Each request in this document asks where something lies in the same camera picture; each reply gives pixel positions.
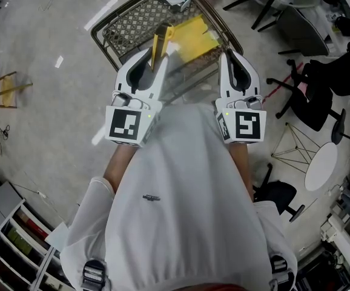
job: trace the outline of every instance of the wooden stool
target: wooden stool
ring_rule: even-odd
[[[15,90],[22,90],[25,89],[28,86],[32,86],[32,83],[20,85],[15,87],[13,85],[13,81],[11,79],[11,75],[14,75],[16,71],[8,73],[2,77],[0,77],[0,81],[3,81],[2,83],[2,91],[0,92],[0,96],[2,96],[2,103],[0,104],[0,108],[8,108],[8,109],[16,109],[17,107],[11,106],[11,102],[13,99],[13,92]]]

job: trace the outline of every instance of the round white table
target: round white table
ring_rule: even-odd
[[[338,150],[333,142],[324,144],[309,163],[304,184],[307,190],[321,188],[330,178],[337,164]]]

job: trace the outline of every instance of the gray floor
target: gray floor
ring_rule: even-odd
[[[105,118],[116,72],[105,59],[85,24],[110,0],[3,0],[0,10],[0,75],[17,70],[17,84],[33,82],[33,88],[16,95],[17,110],[0,110],[0,126],[10,124],[10,137],[2,143],[0,165],[15,184],[41,191],[47,204],[37,194],[18,187],[20,193],[53,226],[61,218],[69,221],[77,210],[92,176],[101,175],[113,153],[114,145],[102,140],[94,146],[93,136]],[[116,7],[128,0],[118,0]],[[287,57],[277,55],[288,49],[275,28],[263,33],[250,26],[261,10],[250,1],[229,12],[222,7],[234,0],[209,0],[242,44],[245,57],[261,79],[262,95],[275,86],[265,78],[283,79],[289,74]],[[59,56],[64,61],[55,67]],[[193,98],[216,87],[202,85]],[[255,185],[262,182],[268,162],[274,164],[272,180],[279,179],[297,188],[293,208],[309,207],[294,223],[282,215],[286,234],[295,253],[302,257],[319,241],[319,227],[326,220],[329,205],[337,196],[340,184],[350,170],[350,142],[338,146],[338,163],[330,180],[318,191],[304,187],[304,174],[273,160],[270,154],[286,121],[296,125],[319,144],[330,141],[334,119],[328,118],[321,132],[305,127],[289,110],[281,120],[274,114],[289,93],[280,89],[265,103],[268,111],[266,139],[249,146]],[[334,97],[333,109],[348,112],[346,132],[350,134],[350,97]]]

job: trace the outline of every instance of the black office chair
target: black office chair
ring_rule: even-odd
[[[269,182],[269,177],[272,172],[272,164],[268,164],[268,172],[262,182],[261,187],[253,187],[254,201],[272,201],[276,204],[279,215],[281,215],[285,210],[292,215],[292,218],[289,219],[290,222],[295,221],[300,214],[303,212],[305,206],[301,205],[298,210],[290,208],[289,204],[295,198],[296,189],[288,183],[276,181]]]
[[[343,137],[350,139],[350,136],[344,134],[346,111],[343,109],[341,114],[338,114],[331,109],[332,91],[339,96],[350,95],[350,43],[347,54],[329,64],[311,60],[304,66],[301,75],[297,73],[295,61],[289,59],[287,64],[292,67],[294,86],[276,79],[266,79],[267,84],[277,83],[292,91],[283,110],[276,113],[276,118],[280,119],[292,108],[302,122],[318,132],[326,122],[327,116],[331,115],[337,120],[332,130],[331,141],[338,144]],[[306,95],[297,88],[301,82],[308,85]]]

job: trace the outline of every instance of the white sweatshirt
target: white sweatshirt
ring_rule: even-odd
[[[273,202],[253,204],[213,109],[168,107],[114,196],[93,178],[61,253],[76,290],[84,264],[107,263],[115,291],[170,291],[204,283],[271,290],[269,255],[297,260]]]

